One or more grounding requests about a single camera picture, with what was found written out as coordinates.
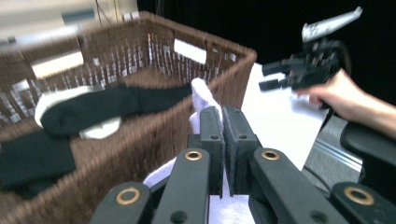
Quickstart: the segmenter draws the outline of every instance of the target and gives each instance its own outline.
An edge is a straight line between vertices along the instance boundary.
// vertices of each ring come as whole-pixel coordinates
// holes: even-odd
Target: black sock
[[[1,145],[0,189],[18,189],[76,170],[68,138],[38,131]]]
[[[107,119],[169,109],[189,95],[191,84],[163,90],[122,84],[63,101],[46,111],[41,123],[51,134],[71,135]]]
[[[191,84],[172,89],[143,89],[139,87],[130,87],[130,89],[133,92],[138,92],[140,111],[143,114],[167,110],[192,94]]]

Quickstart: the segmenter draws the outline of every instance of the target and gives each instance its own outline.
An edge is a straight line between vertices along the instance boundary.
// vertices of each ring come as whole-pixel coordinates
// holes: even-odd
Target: white cloth
[[[65,91],[48,91],[42,93],[40,99],[38,100],[37,106],[35,107],[35,122],[38,126],[43,128],[40,120],[48,109],[62,101],[72,99],[91,91],[97,91],[97,89],[91,86],[81,86]],[[120,117],[106,120],[100,124],[94,125],[91,128],[79,132],[79,136],[84,139],[106,138],[119,129],[120,122]]]
[[[200,78],[195,78],[191,82],[192,88],[192,103],[194,105],[195,113],[190,116],[190,123],[193,133],[200,132],[200,112],[201,110],[214,106],[219,113],[219,122],[222,132],[222,112],[221,106],[213,99],[212,92],[206,86],[205,82]]]

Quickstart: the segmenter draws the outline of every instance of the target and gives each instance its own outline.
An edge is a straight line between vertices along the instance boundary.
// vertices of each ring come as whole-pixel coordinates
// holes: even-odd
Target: screw hole
[[[189,151],[186,153],[185,157],[189,161],[198,161],[202,158],[202,153],[199,151]]]
[[[172,223],[184,223],[187,220],[187,214],[183,211],[174,212],[171,216]]]
[[[264,151],[262,153],[262,157],[269,161],[276,161],[277,159],[279,159],[279,154],[274,151]]]
[[[311,218],[316,223],[327,223],[327,216],[319,211],[312,211]]]

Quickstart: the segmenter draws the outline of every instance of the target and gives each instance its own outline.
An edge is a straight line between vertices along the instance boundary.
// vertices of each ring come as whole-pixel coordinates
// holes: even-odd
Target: hand
[[[350,121],[357,121],[358,110],[368,97],[343,69],[327,83],[297,90],[296,93],[308,94],[310,103],[315,105],[326,102],[343,119]]]

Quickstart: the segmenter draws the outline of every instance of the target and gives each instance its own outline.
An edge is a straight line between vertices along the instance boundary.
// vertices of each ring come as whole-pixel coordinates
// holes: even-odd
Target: wicker basket
[[[205,64],[174,51],[175,39],[206,50]],[[31,64],[73,50],[84,64],[37,78]],[[169,88],[195,77],[209,83],[222,105],[240,108],[256,52],[147,12],[137,19],[70,37],[0,52],[0,142],[38,130],[33,115],[41,92],[120,82]],[[28,87],[16,89],[27,80]],[[0,223],[87,223],[107,192],[125,181],[142,181],[187,145],[191,98],[158,114],[124,118],[102,140],[73,137],[77,170],[32,200],[0,191]]]

